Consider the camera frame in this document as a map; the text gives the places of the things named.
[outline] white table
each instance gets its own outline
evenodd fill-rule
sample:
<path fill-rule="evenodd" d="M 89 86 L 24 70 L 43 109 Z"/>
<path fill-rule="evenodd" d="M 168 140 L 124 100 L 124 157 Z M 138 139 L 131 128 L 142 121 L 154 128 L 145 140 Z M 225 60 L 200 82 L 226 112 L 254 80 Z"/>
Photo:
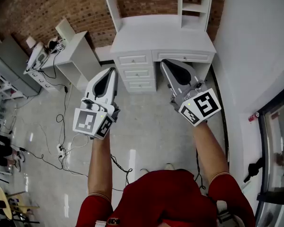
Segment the white table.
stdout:
<path fill-rule="evenodd" d="M 100 64 L 85 39 L 87 31 L 75 34 L 58 55 L 51 54 L 42 66 L 44 72 L 53 77 L 53 63 L 58 68 L 55 79 L 48 78 L 36 70 L 24 72 L 49 92 L 56 92 L 61 85 L 70 81 L 79 91 L 84 92 L 88 82 L 100 72 Z"/>

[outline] brick wall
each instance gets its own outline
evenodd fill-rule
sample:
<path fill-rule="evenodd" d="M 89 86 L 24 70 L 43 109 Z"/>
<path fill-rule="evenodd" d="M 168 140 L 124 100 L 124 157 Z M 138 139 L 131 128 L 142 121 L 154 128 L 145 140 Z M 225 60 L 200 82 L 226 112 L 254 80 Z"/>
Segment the brick wall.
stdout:
<path fill-rule="evenodd" d="M 122 17 L 147 14 L 176 14 L 178 0 L 118 0 Z M 187 0 L 198 3 L 200 0 Z M 224 0 L 213 0 L 208 34 L 214 40 Z M 30 52 L 25 40 L 32 36 L 47 43 L 57 36 L 56 25 L 67 18 L 77 32 L 89 31 L 92 48 L 112 44 L 115 28 L 105 0 L 0 0 L 0 36 L 13 34 Z"/>

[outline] person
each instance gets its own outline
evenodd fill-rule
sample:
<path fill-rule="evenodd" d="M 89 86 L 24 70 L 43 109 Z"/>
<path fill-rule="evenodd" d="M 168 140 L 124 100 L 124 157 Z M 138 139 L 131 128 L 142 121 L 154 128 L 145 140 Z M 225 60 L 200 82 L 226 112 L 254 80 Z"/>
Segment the person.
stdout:
<path fill-rule="evenodd" d="M 225 155 L 207 123 L 200 123 L 192 133 L 210 183 L 208 196 L 201 194 L 189 171 L 153 171 L 127 185 L 113 211 L 112 163 L 107 133 L 103 140 L 93 140 L 89 195 L 82 203 L 76 226 L 212 227 L 221 223 L 217 215 L 220 205 L 224 206 L 220 214 L 226 214 L 225 220 L 233 221 L 228 226 L 254 227 L 252 208 L 229 174 Z"/>
<path fill-rule="evenodd" d="M 18 172 L 21 171 L 20 162 L 25 161 L 25 157 L 22 152 L 14 150 L 10 146 L 10 139 L 0 135 L 0 166 L 14 166 Z M 7 159 L 5 157 L 12 156 L 13 159 Z"/>

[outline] white floor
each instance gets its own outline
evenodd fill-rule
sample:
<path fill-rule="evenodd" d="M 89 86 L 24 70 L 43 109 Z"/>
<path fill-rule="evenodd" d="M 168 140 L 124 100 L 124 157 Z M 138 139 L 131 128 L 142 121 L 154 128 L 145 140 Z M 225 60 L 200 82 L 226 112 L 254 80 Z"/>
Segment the white floor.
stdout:
<path fill-rule="evenodd" d="M 211 75 L 208 75 L 207 80 L 208 87 L 214 87 Z M 159 71 L 157 87 L 156 93 L 130 95 L 119 81 L 115 102 L 121 112 L 111 129 L 111 152 L 124 169 L 129 166 L 134 168 L 129 174 L 131 181 L 139 178 L 141 168 L 158 170 L 166 163 L 172 163 L 175 168 L 187 169 L 195 176 L 197 173 L 191 125 L 169 104 L 171 93 Z M 57 167 L 61 167 L 56 149 L 61 123 L 56 122 L 56 116 L 64 111 L 64 96 L 63 91 L 49 94 L 43 90 L 39 96 L 16 111 L 17 120 L 12 134 L 14 145 L 24 147 L 38 157 L 44 154 L 44 159 Z M 72 131 L 73 113 L 75 107 L 80 105 L 81 98 L 82 93 L 73 88 L 65 116 L 66 148 L 69 148 L 76 135 Z M 21 106 L 27 100 L 18 99 L 16 102 Z M 14 103 L 9 102 L 9 107 L 13 106 Z M 7 113 L 7 127 L 11 124 L 12 113 L 13 110 Z M 224 148 L 221 113 L 210 118 L 208 125 Z M 86 136 L 79 135 L 72 146 L 82 146 L 86 140 Z M 71 152 L 69 169 L 88 174 L 91 143 L 89 140 L 87 146 Z M 35 219 L 42 223 L 38 226 L 75 226 L 80 206 L 88 193 L 87 177 L 58 170 L 31 154 L 26 154 L 21 173 L 14 171 L 14 175 L 7 179 L 10 184 L 0 182 L 5 191 L 14 193 L 27 190 L 32 204 L 40 206 L 40 209 L 34 211 Z M 124 186 L 125 173 L 113 165 L 113 187 L 122 190 Z M 113 190 L 113 208 L 118 205 L 121 196 L 122 192 Z"/>

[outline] red shirt sleeve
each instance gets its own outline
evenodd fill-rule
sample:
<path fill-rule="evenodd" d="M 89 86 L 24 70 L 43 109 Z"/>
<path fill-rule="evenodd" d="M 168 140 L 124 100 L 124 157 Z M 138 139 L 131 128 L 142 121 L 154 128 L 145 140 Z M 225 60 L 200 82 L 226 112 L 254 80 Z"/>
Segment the red shirt sleeve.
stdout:
<path fill-rule="evenodd" d="M 111 203 L 101 196 L 88 196 L 82 203 L 76 227 L 93 227 L 97 220 L 107 221 L 113 213 Z"/>
<path fill-rule="evenodd" d="M 256 225 L 252 208 L 231 175 L 224 174 L 214 178 L 209 186 L 208 196 L 214 201 L 225 201 L 229 213 L 243 220 L 245 227 Z"/>

